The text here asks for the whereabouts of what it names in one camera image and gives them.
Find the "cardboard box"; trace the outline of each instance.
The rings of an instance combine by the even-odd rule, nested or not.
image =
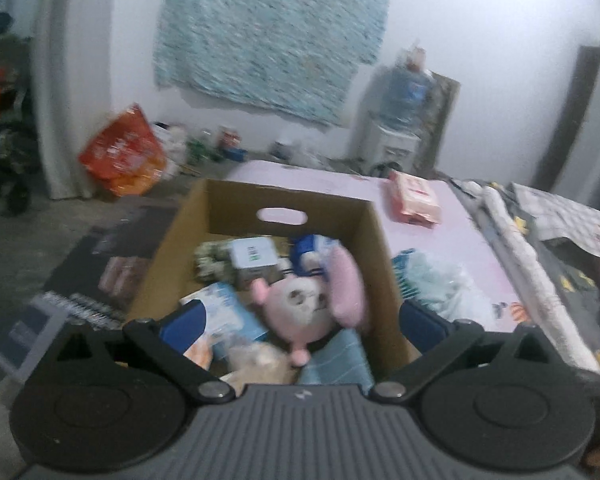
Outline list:
[[[301,225],[265,222],[265,208],[302,211]],[[373,205],[364,200],[240,182],[201,180],[191,190],[171,224],[144,278],[128,319],[160,319],[180,298],[204,284],[195,280],[193,251],[202,242],[228,237],[322,234],[339,239],[353,254],[365,280],[371,330],[364,338],[376,380],[416,355],[400,333],[400,293]]]

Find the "bottle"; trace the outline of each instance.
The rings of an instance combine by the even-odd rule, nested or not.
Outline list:
[[[392,130],[417,130],[421,126],[424,103],[433,85],[433,78],[424,70],[425,59],[426,52],[417,46],[398,56],[380,104],[384,126]]]

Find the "white box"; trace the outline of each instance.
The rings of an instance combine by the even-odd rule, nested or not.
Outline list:
[[[236,285],[247,287],[256,278],[275,280],[277,251],[273,240],[266,236],[237,238],[231,242],[231,264],[236,270]]]

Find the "pink plush toy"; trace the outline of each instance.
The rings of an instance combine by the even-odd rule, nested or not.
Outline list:
[[[262,278],[254,280],[251,296],[264,307],[269,326],[291,343],[293,365],[304,366],[311,358],[307,344],[328,335],[336,322],[346,328],[365,323],[364,285],[353,256],[340,245],[328,257],[328,282],[322,276],[296,276],[288,260],[280,261],[283,279],[270,286]],[[302,265],[317,268],[312,253],[303,255]]]

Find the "metal bolt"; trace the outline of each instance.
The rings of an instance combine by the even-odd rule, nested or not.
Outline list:
[[[197,390],[207,399],[224,399],[231,393],[231,387],[224,381],[208,381],[200,384]]]
[[[378,383],[373,388],[375,393],[384,399],[400,399],[406,395],[407,389],[403,384],[393,381]]]

